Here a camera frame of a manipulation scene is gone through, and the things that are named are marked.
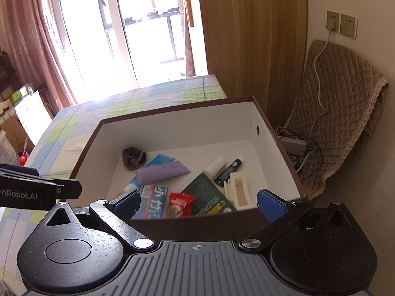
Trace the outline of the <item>blue cream tube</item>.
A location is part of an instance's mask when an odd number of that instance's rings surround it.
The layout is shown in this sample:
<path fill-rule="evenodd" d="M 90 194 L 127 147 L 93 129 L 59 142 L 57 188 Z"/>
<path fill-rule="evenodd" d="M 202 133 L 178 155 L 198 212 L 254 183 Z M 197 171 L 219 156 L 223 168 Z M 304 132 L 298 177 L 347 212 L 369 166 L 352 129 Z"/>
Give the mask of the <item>blue cream tube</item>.
<path fill-rule="evenodd" d="M 143 185 L 154 180 L 159 180 L 159 167 L 174 161 L 175 158 L 158 154 L 145 167 L 137 169 L 135 177 L 119 192 L 118 196 L 125 194 L 129 190 L 140 190 Z"/>

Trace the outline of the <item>blue white tissue pack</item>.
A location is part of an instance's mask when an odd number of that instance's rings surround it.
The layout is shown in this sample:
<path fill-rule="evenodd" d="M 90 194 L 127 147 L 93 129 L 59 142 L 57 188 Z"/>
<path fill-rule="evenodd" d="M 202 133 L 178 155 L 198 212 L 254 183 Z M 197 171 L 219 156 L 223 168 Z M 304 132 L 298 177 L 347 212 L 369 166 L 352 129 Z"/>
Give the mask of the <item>blue white tissue pack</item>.
<path fill-rule="evenodd" d="M 167 206 L 166 186 L 144 185 L 140 190 L 141 205 L 132 219 L 162 219 Z"/>

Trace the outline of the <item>purple tube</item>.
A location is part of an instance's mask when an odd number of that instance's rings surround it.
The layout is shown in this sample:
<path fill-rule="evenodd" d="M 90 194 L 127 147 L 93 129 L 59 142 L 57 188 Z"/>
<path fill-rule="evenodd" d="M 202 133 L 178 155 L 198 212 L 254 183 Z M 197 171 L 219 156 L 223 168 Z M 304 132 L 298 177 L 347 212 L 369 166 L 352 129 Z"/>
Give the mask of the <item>purple tube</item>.
<path fill-rule="evenodd" d="M 164 179 L 172 178 L 174 176 L 180 176 L 189 173 L 190 170 L 187 167 L 185 167 L 180 161 L 177 160 L 169 164 L 164 164 L 162 167 L 159 167 L 159 180 L 164 180 Z"/>

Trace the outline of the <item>cream hair claw clip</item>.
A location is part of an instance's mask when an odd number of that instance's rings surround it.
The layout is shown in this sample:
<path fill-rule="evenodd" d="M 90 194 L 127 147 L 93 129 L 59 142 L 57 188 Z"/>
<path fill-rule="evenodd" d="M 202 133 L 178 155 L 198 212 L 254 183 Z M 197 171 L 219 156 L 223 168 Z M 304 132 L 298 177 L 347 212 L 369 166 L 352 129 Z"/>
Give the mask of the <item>cream hair claw clip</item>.
<path fill-rule="evenodd" d="M 224 183 L 225 197 L 237 211 L 256 207 L 250 197 L 248 181 L 243 172 L 233 172 Z"/>

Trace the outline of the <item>brown hair scrunchie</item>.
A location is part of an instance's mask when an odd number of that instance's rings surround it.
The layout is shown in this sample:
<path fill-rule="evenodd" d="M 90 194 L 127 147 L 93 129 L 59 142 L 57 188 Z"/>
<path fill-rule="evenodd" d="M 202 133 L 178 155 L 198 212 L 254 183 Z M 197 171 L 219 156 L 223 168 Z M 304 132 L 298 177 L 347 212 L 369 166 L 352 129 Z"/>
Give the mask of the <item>brown hair scrunchie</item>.
<path fill-rule="evenodd" d="M 136 170 L 147 161 L 147 154 L 135 147 L 128 147 L 122 151 L 122 163 L 127 170 Z"/>

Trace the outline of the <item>red snack packet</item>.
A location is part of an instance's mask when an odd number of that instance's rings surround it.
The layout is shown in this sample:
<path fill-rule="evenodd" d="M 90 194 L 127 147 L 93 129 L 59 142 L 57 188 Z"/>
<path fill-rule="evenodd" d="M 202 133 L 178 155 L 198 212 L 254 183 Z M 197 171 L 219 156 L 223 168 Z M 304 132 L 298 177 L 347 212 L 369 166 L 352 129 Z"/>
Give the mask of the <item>red snack packet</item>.
<path fill-rule="evenodd" d="M 192 206 L 195 196 L 192 194 L 171 193 L 166 210 L 166 217 L 176 219 L 192 216 Z"/>

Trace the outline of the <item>dark green small tube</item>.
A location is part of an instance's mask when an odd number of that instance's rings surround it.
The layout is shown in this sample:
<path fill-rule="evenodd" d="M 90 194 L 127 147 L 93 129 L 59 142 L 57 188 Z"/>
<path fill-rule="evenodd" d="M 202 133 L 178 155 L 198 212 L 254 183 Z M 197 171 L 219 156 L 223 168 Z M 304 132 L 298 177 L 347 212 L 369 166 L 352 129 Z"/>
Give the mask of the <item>dark green small tube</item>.
<path fill-rule="evenodd" d="M 239 156 L 229 166 L 227 166 L 221 174 L 219 174 L 214 179 L 214 182 L 218 186 L 224 187 L 224 183 L 230 178 L 231 173 L 236 172 L 242 166 L 243 162 L 244 162 L 244 157 Z"/>

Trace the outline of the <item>dark green package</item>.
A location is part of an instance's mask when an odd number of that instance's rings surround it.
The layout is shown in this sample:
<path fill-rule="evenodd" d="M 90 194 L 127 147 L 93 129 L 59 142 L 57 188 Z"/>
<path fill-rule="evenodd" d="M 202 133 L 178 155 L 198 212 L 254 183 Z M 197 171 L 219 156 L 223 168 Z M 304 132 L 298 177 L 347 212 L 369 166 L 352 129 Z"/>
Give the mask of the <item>dark green package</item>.
<path fill-rule="evenodd" d="M 181 193 L 194 196 L 194 201 L 192 202 L 192 215 L 194 216 L 216 215 L 236 211 L 228 199 L 204 173 L 198 175 Z"/>

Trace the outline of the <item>small white pill bottle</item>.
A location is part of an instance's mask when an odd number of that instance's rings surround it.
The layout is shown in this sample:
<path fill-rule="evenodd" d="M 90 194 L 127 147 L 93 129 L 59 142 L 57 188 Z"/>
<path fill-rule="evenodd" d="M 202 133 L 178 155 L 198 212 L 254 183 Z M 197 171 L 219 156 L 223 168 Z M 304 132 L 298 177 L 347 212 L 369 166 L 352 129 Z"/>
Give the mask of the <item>small white pill bottle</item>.
<path fill-rule="evenodd" d="M 222 158 L 221 156 L 217 156 L 203 169 L 203 173 L 209 179 L 215 179 L 215 177 L 220 174 L 225 166 L 226 161 L 224 160 L 224 158 Z"/>

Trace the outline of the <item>clear plastic bag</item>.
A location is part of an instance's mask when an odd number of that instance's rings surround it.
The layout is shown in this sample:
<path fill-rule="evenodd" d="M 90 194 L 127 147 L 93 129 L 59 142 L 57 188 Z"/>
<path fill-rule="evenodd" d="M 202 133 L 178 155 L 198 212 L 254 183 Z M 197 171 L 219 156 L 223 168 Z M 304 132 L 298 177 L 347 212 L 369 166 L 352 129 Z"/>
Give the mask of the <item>clear plastic bag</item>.
<path fill-rule="evenodd" d="M 20 165 L 20 158 L 6 137 L 6 132 L 0 134 L 0 162 L 4 164 Z"/>

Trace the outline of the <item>white power adapter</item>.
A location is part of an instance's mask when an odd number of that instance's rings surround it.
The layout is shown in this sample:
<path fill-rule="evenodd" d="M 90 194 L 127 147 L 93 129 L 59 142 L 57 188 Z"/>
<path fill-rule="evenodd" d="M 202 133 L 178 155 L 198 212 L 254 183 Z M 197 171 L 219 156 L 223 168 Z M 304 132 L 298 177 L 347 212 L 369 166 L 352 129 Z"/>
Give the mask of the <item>white power adapter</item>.
<path fill-rule="evenodd" d="M 292 137 L 280 137 L 279 140 L 287 154 L 304 156 L 307 151 L 307 142 L 304 140 Z"/>

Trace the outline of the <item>white paper bag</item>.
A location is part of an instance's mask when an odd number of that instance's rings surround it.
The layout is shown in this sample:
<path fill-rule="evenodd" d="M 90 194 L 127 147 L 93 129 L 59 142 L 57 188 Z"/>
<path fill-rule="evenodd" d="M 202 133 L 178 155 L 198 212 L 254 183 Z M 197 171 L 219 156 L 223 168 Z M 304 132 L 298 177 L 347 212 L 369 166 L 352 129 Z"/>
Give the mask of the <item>white paper bag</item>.
<path fill-rule="evenodd" d="M 15 113 L 30 140 L 37 145 L 52 121 L 40 93 L 36 91 L 22 98 L 15 106 Z"/>

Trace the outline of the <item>brown cardboard box white inside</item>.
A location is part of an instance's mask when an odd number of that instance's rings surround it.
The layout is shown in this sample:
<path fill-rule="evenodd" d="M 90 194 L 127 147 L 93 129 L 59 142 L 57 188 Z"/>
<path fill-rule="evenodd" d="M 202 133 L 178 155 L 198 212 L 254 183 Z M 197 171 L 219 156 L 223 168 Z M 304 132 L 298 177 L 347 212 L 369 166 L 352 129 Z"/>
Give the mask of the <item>brown cardboard box white inside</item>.
<path fill-rule="evenodd" d="M 240 170 L 246 175 L 253 201 L 261 189 L 286 201 L 305 198 L 285 150 L 255 100 L 215 100 L 102 120 L 72 171 L 72 178 L 82 185 L 82 194 L 68 200 L 68 207 L 83 221 L 101 228 L 90 215 L 89 205 L 112 201 L 135 176 L 122 163 L 122 151 L 130 146 L 145 151 L 148 158 L 158 154 L 175 158 L 190 170 L 161 181 L 169 193 L 184 190 L 215 157 L 231 163 L 243 156 Z M 266 219 L 256 206 L 178 219 L 131 218 L 127 224 L 156 247 L 163 241 L 238 241 L 260 229 Z"/>

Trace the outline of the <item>green gift box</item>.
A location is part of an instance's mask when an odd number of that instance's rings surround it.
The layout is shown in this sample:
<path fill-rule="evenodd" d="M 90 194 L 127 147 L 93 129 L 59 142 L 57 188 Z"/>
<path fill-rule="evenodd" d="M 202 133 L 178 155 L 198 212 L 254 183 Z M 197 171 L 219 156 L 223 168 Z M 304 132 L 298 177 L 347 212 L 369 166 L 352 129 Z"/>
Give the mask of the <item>green gift box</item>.
<path fill-rule="evenodd" d="M 31 85 L 25 84 L 20 89 L 12 93 L 10 97 L 10 101 L 12 104 L 16 104 L 27 95 L 32 95 L 33 93 L 34 93 L 34 89 L 31 87 Z"/>

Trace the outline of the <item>pink curtain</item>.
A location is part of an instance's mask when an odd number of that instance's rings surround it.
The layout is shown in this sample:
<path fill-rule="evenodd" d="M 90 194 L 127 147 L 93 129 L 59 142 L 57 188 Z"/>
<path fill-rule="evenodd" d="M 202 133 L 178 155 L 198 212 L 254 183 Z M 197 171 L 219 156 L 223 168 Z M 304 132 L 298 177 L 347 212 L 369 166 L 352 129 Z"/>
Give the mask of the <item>pink curtain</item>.
<path fill-rule="evenodd" d="M 5 33 L 18 78 L 36 90 L 54 111 L 76 99 L 66 77 L 66 59 L 51 0 L 1 0 Z"/>

